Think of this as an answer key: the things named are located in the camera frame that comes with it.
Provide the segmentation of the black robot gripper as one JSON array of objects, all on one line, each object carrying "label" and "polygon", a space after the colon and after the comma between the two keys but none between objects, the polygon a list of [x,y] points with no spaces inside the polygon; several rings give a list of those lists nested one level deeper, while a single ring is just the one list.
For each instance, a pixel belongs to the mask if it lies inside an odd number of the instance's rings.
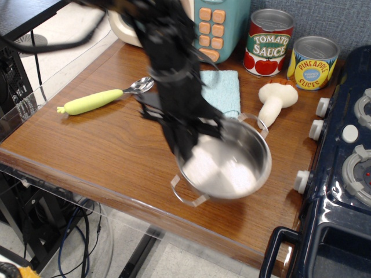
[{"label": "black robot gripper", "polygon": [[199,75],[156,78],[157,93],[143,93],[136,97],[146,118],[160,123],[169,148],[187,161],[199,134],[221,137],[221,111],[202,96],[205,85]]}]

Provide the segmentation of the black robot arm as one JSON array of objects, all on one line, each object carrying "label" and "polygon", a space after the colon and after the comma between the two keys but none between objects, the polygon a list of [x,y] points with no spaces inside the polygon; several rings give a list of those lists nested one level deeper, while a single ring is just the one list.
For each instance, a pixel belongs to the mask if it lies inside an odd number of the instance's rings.
[{"label": "black robot arm", "polygon": [[150,61],[163,117],[165,138],[184,160],[198,143],[202,118],[220,123],[222,113],[202,96],[199,57],[193,47],[194,23],[180,1],[79,1],[124,15]]}]

